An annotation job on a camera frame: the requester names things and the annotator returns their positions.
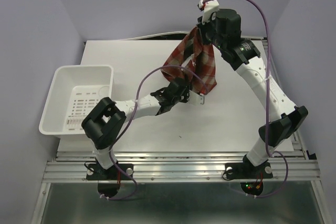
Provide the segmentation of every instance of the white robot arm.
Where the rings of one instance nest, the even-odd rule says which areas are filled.
[[[205,97],[190,88],[184,79],[175,78],[168,87],[138,99],[135,114],[135,100],[112,101],[109,97],[103,98],[82,122],[82,128],[94,145],[94,153],[101,167],[112,167],[111,158],[117,163],[112,147],[124,123],[143,116],[163,114],[178,102],[203,105]]]
[[[254,94],[266,109],[266,68],[260,52],[252,41],[241,38],[241,18],[232,9],[219,9],[217,0],[198,4],[204,11],[198,18],[198,28],[204,44],[214,45],[228,62],[250,86]],[[282,91],[273,77],[269,76],[269,152],[287,139],[301,125],[308,115],[304,106],[297,107]],[[243,159],[246,169],[260,170],[268,159],[265,148],[265,125],[259,128],[259,139]],[[233,174],[232,179],[239,178]]]

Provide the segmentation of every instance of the white board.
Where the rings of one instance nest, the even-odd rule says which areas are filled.
[[[113,100],[134,99],[143,77],[162,66],[179,41],[88,41],[82,65],[109,64],[114,68]],[[265,58],[261,41],[255,42]],[[248,152],[265,124],[265,110],[245,81],[215,49],[217,86],[205,105],[179,103],[160,116],[132,122],[115,145],[120,152]],[[144,83],[140,96],[166,87],[158,71]],[[291,139],[278,147],[293,151]]]

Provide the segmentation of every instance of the screw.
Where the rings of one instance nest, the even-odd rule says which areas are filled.
[[[266,167],[265,167],[265,172],[266,172],[267,174],[271,174],[271,173],[272,173],[272,168],[269,167],[269,166],[266,166]]]
[[[126,169],[126,173],[127,173],[127,175],[132,175],[133,174],[133,170],[131,168],[127,168]]]

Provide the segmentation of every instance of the white plastic basket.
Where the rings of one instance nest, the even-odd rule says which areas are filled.
[[[111,97],[109,65],[63,66],[56,70],[39,130],[45,135],[84,134],[81,122],[100,99]]]

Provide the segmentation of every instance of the metal frame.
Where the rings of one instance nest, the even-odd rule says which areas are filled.
[[[263,42],[267,51],[267,40]],[[279,86],[276,68],[272,61],[272,74]],[[332,223],[327,208],[323,188],[320,181],[320,170],[316,160],[308,160],[306,148],[300,138],[299,132],[294,134],[292,141],[294,151],[284,152],[289,164],[288,180],[311,181],[324,223]],[[37,199],[32,223],[41,223],[46,206],[51,183],[97,183],[87,181],[87,170],[84,162],[94,161],[91,143],[60,141],[58,152],[52,162],[48,162],[44,172],[41,189]],[[134,164],[133,177],[139,183],[226,183],[222,179],[225,163],[241,162],[245,152],[156,152],[156,153],[118,153],[116,157],[120,163]],[[286,167],[279,156],[269,160],[274,174],[273,179],[267,181],[283,181]],[[115,181],[99,181],[100,183],[113,183]]]

